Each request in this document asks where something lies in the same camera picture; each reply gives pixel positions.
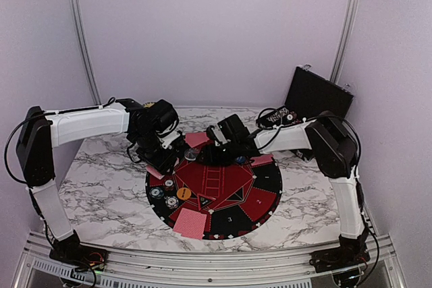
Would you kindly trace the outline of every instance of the white wall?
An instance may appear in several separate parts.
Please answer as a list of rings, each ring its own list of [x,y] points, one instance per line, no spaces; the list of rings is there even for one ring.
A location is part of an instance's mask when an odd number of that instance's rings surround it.
[[[430,287],[432,0],[360,0],[346,82],[369,208],[394,241],[408,287]]]
[[[0,0],[0,147],[27,109],[91,105],[68,0]],[[10,163],[22,177],[11,146]],[[55,150],[65,175],[77,143]],[[30,229],[39,222],[24,185],[0,164],[0,287],[10,287]]]
[[[296,65],[329,78],[348,0],[80,0],[103,100],[273,106]]]

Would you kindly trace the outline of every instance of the white marble table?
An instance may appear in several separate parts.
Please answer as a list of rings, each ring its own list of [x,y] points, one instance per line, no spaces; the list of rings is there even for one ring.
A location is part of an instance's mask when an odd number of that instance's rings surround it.
[[[177,109],[186,132],[237,113],[255,129],[258,109]],[[82,241],[104,246],[172,252],[235,252],[291,248],[337,240],[339,216],[333,190],[313,160],[291,152],[274,154],[283,194],[273,216],[258,229],[219,241],[182,237],[153,212],[146,198],[144,164],[131,163],[125,134],[85,140],[60,188],[60,196]]]

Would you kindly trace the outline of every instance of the poker table mat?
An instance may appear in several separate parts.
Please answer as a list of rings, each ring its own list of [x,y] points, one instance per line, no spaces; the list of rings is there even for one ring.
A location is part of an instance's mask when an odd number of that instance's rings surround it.
[[[212,143],[208,139],[197,143],[193,136],[186,135],[191,147]],[[231,239],[260,227],[275,212],[281,193],[281,173],[270,154],[228,167],[182,159],[173,175],[158,179],[148,172],[146,176],[147,198],[156,215],[174,228],[183,208],[205,214],[203,239]]]

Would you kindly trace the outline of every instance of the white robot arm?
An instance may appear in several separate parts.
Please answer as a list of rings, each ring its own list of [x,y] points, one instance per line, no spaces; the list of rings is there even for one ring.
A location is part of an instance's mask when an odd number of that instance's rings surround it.
[[[184,137],[175,131],[178,122],[176,111],[164,100],[150,107],[121,99],[67,111],[42,111],[40,107],[28,111],[16,153],[34,207],[55,238],[52,258],[67,262],[88,259],[94,252],[106,254],[105,250],[80,245],[55,184],[52,148],[91,136],[127,133],[132,143],[128,154],[138,145],[140,160],[134,162],[144,161],[165,174],[184,155]]]
[[[352,265],[359,258],[369,259],[365,241],[368,228],[362,216],[363,194],[358,182],[359,143],[348,132],[340,117],[330,112],[296,125],[277,126],[249,134],[237,115],[207,129],[214,146],[204,147],[198,160],[226,165],[237,156],[258,156],[275,151],[313,150],[320,171],[328,177],[340,215],[340,248],[313,253],[311,264],[317,272]]]

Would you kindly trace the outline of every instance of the aluminum frame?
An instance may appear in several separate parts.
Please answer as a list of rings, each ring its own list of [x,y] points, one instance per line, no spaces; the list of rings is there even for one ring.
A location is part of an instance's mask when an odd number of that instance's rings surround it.
[[[93,103],[95,105],[100,105],[102,103],[101,96],[99,95],[99,90],[96,84],[96,78],[93,74],[92,63],[90,61],[90,55],[88,54],[88,47],[86,42],[86,37],[84,33],[84,27],[82,25],[81,9],[79,0],[70,0],[72,6],[72,16],[74,18],[74,26],[76,36],[78,38],[78,45],[80,47],[82,62],[84,63],[84,68],[86,72],[88,86],[90,87],[90,93],[92,95]]]
[[[393,243],[389,235],[378,238],[380,260],[388,265],[387,271],[394,288],[405,288],[402,273]],[[375,262],[377,248],[372,237],[368,241],[371,261]],[[122,283],[141,283],[147,287],[277,287],[290,283],[306,283],[313,277],[334,275],[354,267],[317,274],[309,264],[310,253],[315,250],[334,248],[338,242],[281,250],[251,252],[154,252],[103,247],[108,250],[107,266],[98,272],[97,287],[121,287]],[[49,259],[51,247],[41,233],[31,232],[22,253],[13,288],[27,288],[33,269],[53,273],[50,266],[63,269],[67,274],[67,264]],[[86,283],[92,282],[90,274],[83,277]]]
[[[337,84],[340,79],[342,72],[342,66],[344,64],[344,58],[346,53],[346,47],[348,46],[348,41],[352,34],[352,29],[354,27],[354,21],[356,19],[358,8],[358,0],[348,0],[348,5],[346,8],[344,27],[342,28],[342,35],[339,42],[339,47],[337,48],[335,62],[333,64],[333,69],[330,75],[330,81]]]

